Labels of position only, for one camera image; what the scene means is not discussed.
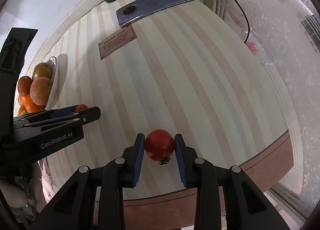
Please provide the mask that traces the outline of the white oval patterned plate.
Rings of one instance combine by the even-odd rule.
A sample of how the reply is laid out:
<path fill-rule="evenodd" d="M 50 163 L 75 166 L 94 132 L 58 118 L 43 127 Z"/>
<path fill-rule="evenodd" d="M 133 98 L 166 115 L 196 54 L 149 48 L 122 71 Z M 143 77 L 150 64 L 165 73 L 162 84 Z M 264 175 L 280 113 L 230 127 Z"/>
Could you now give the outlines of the white oval patterned plate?
<path fill-rule="evenodd" d="M 51 56 L 48 61 L 48 64 L 52 67 L 52 76 L 51 76 L 51 82 L 52 82 L 52 87 L 49 93 L 49 98 L 48 98 L 48 103 L 46 105 L 46 110 L 50 109 L 54 99 L 55 99 L 55 94 L 57 92 L 58 86 L 59 86 L 59 71 L 57 67 L 57 58 L 55 56 Z"/>

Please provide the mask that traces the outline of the blue smartphone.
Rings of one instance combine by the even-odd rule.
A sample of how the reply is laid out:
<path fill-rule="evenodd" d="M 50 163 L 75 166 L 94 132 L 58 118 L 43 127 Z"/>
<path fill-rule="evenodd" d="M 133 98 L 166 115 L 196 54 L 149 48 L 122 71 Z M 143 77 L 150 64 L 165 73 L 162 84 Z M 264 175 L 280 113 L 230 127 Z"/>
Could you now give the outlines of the blue smartphone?
<path fill-rule="evenodd" d="M 121 28 L 156 12 L 193 0 L 135 0 L 116 11 Z"/>

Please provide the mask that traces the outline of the brown mat label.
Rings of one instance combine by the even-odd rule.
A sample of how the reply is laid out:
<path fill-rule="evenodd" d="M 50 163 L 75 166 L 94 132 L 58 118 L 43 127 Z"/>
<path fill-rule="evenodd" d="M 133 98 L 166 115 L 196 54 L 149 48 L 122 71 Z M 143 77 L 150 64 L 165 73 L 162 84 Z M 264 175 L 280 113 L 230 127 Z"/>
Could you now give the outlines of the brown mat label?
<path fill-rule="evenodd" d="M 136 38 L 136 34 L 130 25 L 119 29 L 99 43 L 100 59 L 103 60 Z"/>

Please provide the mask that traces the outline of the striped cat table mat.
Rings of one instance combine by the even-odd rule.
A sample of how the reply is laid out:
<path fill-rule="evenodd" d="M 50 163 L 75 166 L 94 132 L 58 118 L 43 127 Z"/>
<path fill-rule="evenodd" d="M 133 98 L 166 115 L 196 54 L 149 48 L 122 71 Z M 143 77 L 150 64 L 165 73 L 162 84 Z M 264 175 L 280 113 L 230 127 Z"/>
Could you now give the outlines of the striped cat table mat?
<path fill-rule="evenodd" d="M 102 59 L 98 44 L 120 29 L 116 10 L 134 0 L 102 3 L 52 47 L 59 85 L 53 108 L 98 106 L 85 137 L 44 160 L 49 201 L 82 165 L 121 156 L 139 133 L 163 129 L 215 166 L 238 165 L 262 191 L 292 167 L 280 97 L 264 61 L 198 0 L 132 25 L 136 38 Z"/>

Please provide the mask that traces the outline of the small orange front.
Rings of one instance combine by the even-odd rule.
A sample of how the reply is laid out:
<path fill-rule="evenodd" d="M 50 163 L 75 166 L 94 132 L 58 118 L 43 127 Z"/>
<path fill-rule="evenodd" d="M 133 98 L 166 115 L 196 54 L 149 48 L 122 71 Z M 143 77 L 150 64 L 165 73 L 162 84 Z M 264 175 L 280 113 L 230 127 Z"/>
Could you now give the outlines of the small orange front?
<path fill-rule="evenodd" d="M 44 106 L 36 105 L 29 94 L 25 97 L 24 106 L 28 113 L 39 112 L 44 109 Z"/>

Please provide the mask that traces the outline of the red-green apple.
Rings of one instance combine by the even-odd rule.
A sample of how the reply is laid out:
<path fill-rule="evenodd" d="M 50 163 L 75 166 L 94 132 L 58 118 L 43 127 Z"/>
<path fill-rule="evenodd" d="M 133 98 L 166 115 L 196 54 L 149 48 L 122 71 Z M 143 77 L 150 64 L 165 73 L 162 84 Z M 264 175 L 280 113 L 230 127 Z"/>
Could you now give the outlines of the red-green apple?
<path fill-rule="evenodd" d="M 52 67 L 46 62 L 41 62 L 37 64 L 34 68 L 32 79 L 36 80 L 41 77 L 51 78 L 53 73 Z"/>
<path fill-rule="evenodd" d="M 34 104 L 38 106 L 47 105 L 52 81 L 47 77 L 36 78 L 30 87 L 30 97 Z"/>

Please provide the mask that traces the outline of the red cherry tomato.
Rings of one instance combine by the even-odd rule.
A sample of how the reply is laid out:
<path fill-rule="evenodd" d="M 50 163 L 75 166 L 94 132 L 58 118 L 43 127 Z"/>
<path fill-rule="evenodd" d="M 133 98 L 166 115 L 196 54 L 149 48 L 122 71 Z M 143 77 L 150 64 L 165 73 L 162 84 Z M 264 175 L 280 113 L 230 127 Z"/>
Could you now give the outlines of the red cherry tomato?
<path fill-rule="evenodd" d="M 145 152 L 148 157 L 159 164 L 167 164 L 175 151 L 175 141 L 165 130 L 154 130 L 145 139 Z"/>
<path fill-rule="evenodd" d="M 87 105 L 85 105 L 85 104 L 78 104 L 77 106 L 76 106 L 76 108 L 75 108 L 75 112 L 79 112 L 79 111 L 82 111 L 82 110 L 86 110 L 86 109 L 88 109 L 88 106 Z"/>

